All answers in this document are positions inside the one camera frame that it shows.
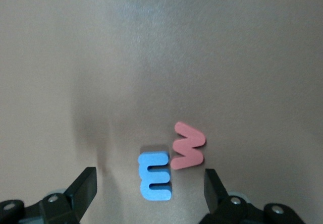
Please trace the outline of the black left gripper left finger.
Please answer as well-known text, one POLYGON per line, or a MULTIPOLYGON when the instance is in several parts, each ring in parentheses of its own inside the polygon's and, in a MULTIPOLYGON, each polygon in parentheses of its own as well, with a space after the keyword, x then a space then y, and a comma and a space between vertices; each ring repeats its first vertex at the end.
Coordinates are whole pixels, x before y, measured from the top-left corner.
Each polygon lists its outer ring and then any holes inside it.
POLYGON ((63 193, 28 207, 18 199, 1 202, 1 223, 80 223, 96 194, 96 168, 87 167, 63 193))

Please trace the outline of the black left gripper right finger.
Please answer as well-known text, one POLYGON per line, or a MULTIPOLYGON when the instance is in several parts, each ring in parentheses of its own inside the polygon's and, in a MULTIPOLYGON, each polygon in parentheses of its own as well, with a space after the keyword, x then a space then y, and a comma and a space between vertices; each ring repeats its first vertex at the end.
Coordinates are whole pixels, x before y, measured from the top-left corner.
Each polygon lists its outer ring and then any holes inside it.
POLYGON ((258 209, 238 195, 229 195, 214 169, 205 169, 204 197, 209 213, 200 223, 304 223, 301 217, 286 205, 268 203, 263 209, 258 209))

